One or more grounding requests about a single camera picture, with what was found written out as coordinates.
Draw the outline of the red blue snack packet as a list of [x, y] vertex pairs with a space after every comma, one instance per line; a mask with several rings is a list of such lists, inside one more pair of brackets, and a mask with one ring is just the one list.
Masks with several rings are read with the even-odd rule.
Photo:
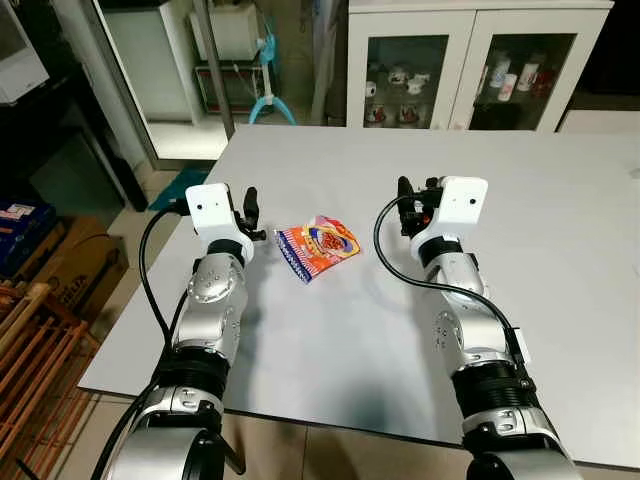
[[302, 227], [274, 230], [273, 234], [283, 259], [305, 284], [362, 251], [351, 229], [324, 215], [316, 215]]

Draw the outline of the grey metal pole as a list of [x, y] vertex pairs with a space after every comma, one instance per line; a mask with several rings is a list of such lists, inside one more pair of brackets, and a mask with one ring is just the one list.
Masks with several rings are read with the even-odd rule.
[[210, 6], [212, 0], [192, 0], [193, 10], [196, 14], [196, 31], [198, 37], [204, 42], [206, 51], [207, 67], [210, 69], [212, 90], [215, 93], [215, 99], [218, 101], [219, 116], [221, 125], [223, 125], [225, 137], [230, 140], [230, 137], [236, 133], [236, 123], [232, 111], [230, 111], [230, 102], [227, 97], [227, 86], [221, 74], [221, 61], [218, 54], [218, 45], [216, 45], [216, 38], [214, 35], [214, 29], [212, 29], [212, 19], [210, 17]]

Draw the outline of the brown cardboard box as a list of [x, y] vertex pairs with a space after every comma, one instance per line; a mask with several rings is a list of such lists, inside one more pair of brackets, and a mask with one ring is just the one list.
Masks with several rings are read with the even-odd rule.
[[91, 323], [129, 268], [123, 238], [111, 236], [92, 216], [68, 216], [61, 224], [67, 234], [35, 282], [49, 285], [52, 300]]

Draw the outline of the tall white red cup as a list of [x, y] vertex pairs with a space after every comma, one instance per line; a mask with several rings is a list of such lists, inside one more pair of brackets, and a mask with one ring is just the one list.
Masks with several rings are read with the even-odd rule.
[[540, 65], [541, 64], [536, 63], [536, 61], [526, 61], [526, 63], [522, 65], [520, 76], [518, 76], [515, 86], [517, 91], [529, 92], [532, 90], [536, 79], [538, 79]]

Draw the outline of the white plastic canister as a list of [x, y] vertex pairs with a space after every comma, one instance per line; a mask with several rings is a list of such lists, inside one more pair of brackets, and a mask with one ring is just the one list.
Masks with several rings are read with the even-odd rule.
[[211, 5], [212, 37], [220, 61], [251, 61], [264, 36], [259, 9], [250, 0], [238, 4]]

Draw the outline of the white glass door cabinet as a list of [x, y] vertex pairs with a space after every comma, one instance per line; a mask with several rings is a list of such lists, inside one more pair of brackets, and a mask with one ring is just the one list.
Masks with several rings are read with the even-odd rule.
[[[349, 0], [346, 124], [556, 132], [613, 0]], [[540, 63], [529, 92], [500, 78]], [[410, 73], [387, 83], [390, 68]]]

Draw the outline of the blue printed box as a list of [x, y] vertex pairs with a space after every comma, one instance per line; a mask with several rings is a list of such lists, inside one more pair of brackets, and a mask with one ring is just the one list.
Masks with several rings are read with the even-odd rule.
[[58, 218], [54, 206], [0, 197], [0, 276], [14, 276]]

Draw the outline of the black table leg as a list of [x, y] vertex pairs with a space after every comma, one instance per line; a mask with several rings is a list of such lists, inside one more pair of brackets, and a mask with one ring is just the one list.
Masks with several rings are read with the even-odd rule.
[[225, 465], [230, 467], [230, 470], [236, 472], [236, 475], [244, 475], [246, 465], [244, 465], [243, 454], [239, 453], [227, 439], [220, 438], [220, 436], [218, 438], [218, 444], [220, 445], [221, 453], [223, 453]]

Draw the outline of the orange wooden rack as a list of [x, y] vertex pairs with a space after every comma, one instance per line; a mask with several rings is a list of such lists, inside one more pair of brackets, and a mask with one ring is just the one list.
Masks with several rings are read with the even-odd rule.
[[49, 285], [0, 282], [0, 480], [50, 479], [69, 448], [90, 403], [88, 328]]

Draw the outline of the white appliance with dark window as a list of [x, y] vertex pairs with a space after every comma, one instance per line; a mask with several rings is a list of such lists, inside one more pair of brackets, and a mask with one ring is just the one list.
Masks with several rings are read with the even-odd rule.
[[0, 105], [13, 105], [49, 79], [8, 0], [0, 0]]

